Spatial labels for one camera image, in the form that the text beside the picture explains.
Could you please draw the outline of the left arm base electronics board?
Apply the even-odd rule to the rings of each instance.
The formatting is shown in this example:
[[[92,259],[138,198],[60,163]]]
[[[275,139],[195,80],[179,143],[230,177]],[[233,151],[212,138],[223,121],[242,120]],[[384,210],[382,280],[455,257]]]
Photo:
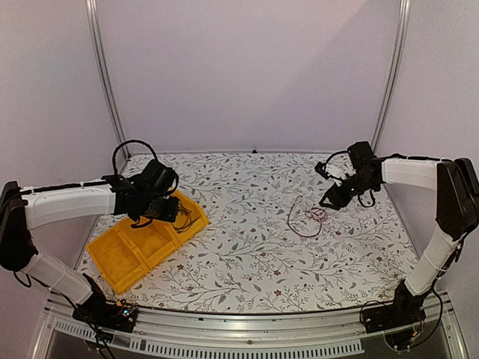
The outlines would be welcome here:
[[[111,302],[91,296],[85,303],[76,305],[73,318],[92,326],[132,333],[138,318],[138,305],[123,299]]]

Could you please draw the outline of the right arm base electronics board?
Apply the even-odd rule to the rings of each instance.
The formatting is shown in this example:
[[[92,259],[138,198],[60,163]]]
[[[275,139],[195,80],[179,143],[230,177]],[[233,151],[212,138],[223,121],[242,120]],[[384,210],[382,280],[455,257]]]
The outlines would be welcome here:
[[[425,344],[439,328],[443,313],[444,302],[439,299],[439,317],[425,337],[426,313],[422,307],[400,313],[393,304],[368,301],[359,311],[359,321],[367,334],[383,332],[387,347],[393,352],[402,353]]]

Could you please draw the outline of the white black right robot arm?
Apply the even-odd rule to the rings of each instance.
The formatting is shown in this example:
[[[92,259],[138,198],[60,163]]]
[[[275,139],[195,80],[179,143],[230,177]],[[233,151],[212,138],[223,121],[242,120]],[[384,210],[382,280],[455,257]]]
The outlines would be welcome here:
[[[424,318],[426,297],[436,282],[457,261],[466,238],[478,228],[478,176],[466,158],[405,156],[379,157],[366,141],[343,151],[352,165],[345,174],[329,160],[318,162],[315,171],[333,185],[320,200],[322,207],[340,210],[353,198],[374,194],[386,187],[411,235],[421,250],[418,263],[394,291],[390,305],[366,310],[366,323],[381,320],[402,326]]]

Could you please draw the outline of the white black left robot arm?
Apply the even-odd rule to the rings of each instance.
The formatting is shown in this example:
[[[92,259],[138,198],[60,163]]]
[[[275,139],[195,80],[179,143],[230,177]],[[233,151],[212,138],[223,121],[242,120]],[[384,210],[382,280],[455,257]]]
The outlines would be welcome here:
[[[41,282],[69,299],[96,325],[111,318],[110,302],[94,280],[35,246],[32,233],[43,227],[81,218],[125,215],[134,228],[141,220],[172,223],[179,201],[173,168],[150,160],[138,174],[118,172],[99,179],[47,187],[22,187],[8,182],[1,193],[1,267]]]

